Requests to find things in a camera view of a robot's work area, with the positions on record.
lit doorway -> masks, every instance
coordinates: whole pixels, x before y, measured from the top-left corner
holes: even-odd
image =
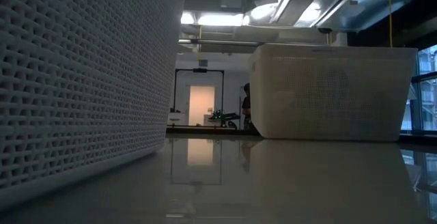
[[[205,116],[214,111],[215,87],[190,86],[188,125],[203,126]]]

glossy floor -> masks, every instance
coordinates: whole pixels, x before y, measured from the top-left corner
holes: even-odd
[[[411,180],[422,167],[409,177],[403,155],[394,143],[174,135],[159,153],[0,223],[426,223],[429,203]]]

white floor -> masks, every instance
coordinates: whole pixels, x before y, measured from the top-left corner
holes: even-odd
[[[0,223],[424,223],[395,144],[183,137]]]

person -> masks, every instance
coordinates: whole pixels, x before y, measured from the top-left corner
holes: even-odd
[[[243,104],[241,106],[244,115],[243,124],[245,130],[250,130],[253,125],[251,120],[251,87],[249,83],[244,85],[244,92],[246,93],[246,98],[244,98]]]

white perforated box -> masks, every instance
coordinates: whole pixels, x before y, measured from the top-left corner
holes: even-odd
[[[251,57],[265,138],[395,141],[417,50],[266,44]]]
[[[162,146],[184,0],[0,0],[0,208]]]

